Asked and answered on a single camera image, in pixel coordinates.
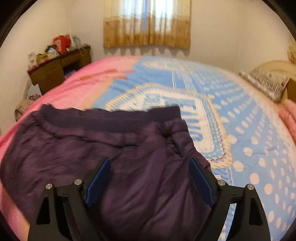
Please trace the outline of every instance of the striped pillow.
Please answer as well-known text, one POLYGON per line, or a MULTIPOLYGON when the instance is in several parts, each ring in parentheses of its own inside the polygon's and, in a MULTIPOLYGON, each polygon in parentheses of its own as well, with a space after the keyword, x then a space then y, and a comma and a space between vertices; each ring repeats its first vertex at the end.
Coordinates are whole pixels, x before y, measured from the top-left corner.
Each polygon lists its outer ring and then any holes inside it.
POLYGON ((276 102, 281 101, 290 80, 290 77, 277 72, 260 72, 256 69, 250 73, 240 71, 239 74, 276 102))

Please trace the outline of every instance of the blue gripper pad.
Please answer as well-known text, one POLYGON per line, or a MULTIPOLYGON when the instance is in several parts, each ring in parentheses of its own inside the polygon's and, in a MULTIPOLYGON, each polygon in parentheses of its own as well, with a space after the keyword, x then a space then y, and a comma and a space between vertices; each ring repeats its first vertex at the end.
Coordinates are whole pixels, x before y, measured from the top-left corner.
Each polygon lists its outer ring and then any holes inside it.
POLYGON ((212 207, 216 203, 213 189, 193 159, 189 160, 189 173, 204 203, 212 207))
POLYGON ((87 188, 85 204, 90 207, 100 197, 111 171, 111 161, 107 158, 87 188))

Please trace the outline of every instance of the pink bedsheet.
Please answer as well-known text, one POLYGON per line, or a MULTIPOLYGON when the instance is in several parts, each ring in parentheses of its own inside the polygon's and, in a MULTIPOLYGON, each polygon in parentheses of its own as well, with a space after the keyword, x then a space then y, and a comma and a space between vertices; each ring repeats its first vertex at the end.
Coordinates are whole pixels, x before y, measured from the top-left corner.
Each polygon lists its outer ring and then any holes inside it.
MULTIPOLYGON (((102 86, 106 89, 114 78, 124 79, 139 57, 111 57, 94 62, 69 77, 63 84, 47 92, 29 107, 23 117, 0 138, 0 164, 6 149, 11 143, 15 132, 31 112, 38 110, 42 104, 52 104, 58 109, 83 109, 84 102, 94 91, 102 86)), ((9 226, 21 241, 28 239, 29 223, 13 203, 0 182, 0 210, 9 226)))

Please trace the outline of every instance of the bedsheet patch design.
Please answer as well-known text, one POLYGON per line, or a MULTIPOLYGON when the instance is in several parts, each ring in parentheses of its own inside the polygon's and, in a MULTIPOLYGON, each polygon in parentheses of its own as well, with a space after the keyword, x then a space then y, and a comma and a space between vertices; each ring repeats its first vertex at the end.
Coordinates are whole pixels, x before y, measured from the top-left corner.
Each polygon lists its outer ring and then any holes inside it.
MULTIPOLYGON (((262 201, 271 237, 280 240, 295 218, 294 148, 276 113, 219 69, 196 62, 145 57, 127 80, 115 80, 95 102, 107 110, 178 104, 196 149, 217 179, 251 183, 262 201)), ((231 205, 219 240, 226 240, 231 205)))

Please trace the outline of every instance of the elastic waistband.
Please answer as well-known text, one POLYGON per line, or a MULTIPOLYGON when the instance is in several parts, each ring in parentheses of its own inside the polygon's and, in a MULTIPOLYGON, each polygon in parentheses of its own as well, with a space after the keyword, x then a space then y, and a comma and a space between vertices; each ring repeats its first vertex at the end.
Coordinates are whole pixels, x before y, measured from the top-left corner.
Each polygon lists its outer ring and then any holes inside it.
POLYGON ((151 122, 166 122, 181 118, 180 107, 154 108, 148 111, 114 111, 102 109, 77 110, 55 109, 52 105, 43 105, 39 112, 45 121, 62 128, 85 128, 106 132, 137 132, 151 122))

